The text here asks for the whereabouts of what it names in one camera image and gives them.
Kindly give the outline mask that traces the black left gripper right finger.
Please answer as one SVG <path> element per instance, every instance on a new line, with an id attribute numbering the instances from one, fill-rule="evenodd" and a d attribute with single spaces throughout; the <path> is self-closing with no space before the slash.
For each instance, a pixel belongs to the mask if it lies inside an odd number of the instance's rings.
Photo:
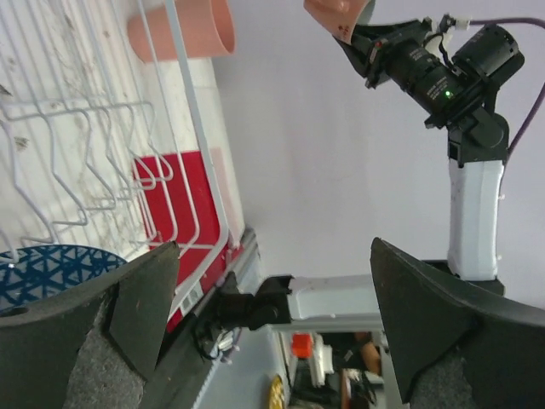
<path id="1" fill-rule="evenodd" d="M 412 408 L 542 408 L 544 312 L 383 239 L 370 265 L 401 400 Z"/>

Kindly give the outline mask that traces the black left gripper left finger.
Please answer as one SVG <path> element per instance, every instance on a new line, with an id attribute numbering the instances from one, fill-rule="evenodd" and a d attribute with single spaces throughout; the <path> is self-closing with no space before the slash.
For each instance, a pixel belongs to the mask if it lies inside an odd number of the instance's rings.
<path id="1" fill-rule="evenodd" d="M 179 248 L 1 315 L 3 408 L 137 408 L 174 298 Z"/>

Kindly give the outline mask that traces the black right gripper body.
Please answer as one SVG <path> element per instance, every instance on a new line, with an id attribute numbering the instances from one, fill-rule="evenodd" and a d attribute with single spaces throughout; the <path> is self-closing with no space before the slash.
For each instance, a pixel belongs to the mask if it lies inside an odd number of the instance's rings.
<path id="1" fill-rule="evenodd" d="M 392 25 L 356 25 L 350 42 L 336 39 L 355 72 L 365 80 L 368 89 L 389 80 L 386 65 L 396 59 L 394 49 L 402 43 L 415 43 L 422 46 L 426 37 L 433 32 L 433 21 L 409 20 Z"/>

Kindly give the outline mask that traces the orange dotted mug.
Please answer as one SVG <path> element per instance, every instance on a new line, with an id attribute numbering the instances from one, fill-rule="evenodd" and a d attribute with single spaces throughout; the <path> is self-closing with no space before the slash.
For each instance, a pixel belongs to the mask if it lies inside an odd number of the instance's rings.
<path id="1" fill-rule="evenodd" d="M 352 43 L 356 26 L 369 24 L 375 0 L 305 0 L 304 9 L 333 37 Z"/>

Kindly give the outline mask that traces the pink plastic tumbler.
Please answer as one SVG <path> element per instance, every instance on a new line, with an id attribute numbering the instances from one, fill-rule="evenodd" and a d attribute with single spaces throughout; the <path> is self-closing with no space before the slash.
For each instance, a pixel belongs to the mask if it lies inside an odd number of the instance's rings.
<path id="1" fill-rule="evenodd" d="M 213 58 L 234 53 L 235 29 L 227 1 L 176 1 L 175 7 L 189 58 Z M 142 62 L 177 59 L 164 6 L 131 17 L 127 33 L 132 49 Z"/>

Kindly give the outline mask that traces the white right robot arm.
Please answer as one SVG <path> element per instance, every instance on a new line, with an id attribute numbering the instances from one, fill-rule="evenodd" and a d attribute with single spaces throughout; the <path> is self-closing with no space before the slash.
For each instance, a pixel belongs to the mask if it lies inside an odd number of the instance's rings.
<path id="1" fill-rule="evenodd" d="M 499 193 L 518 142 L 496 112 L 499 89 L 524 65 L 504 19 L 476 20 L 476 33 L 453 55 L 446 33 L 462 26 L 450 15 L 434 24 L 409 20 L 392 25 L 356 25 L 341 46 L 370 89 L 395 82 L 427 112 L 429 129 L 446 130 L 450 175 L 450 238 L 445 268 L 453 279 L 491 283 L 497 277 Z M 247 307 L 251 329 L 263 325 L 302 328 L 312 322 L 333 331 L 383 327 L 388 303 L 382 289 L 388 265 L 375 239 L 368 278 L 267 279 Z"/>

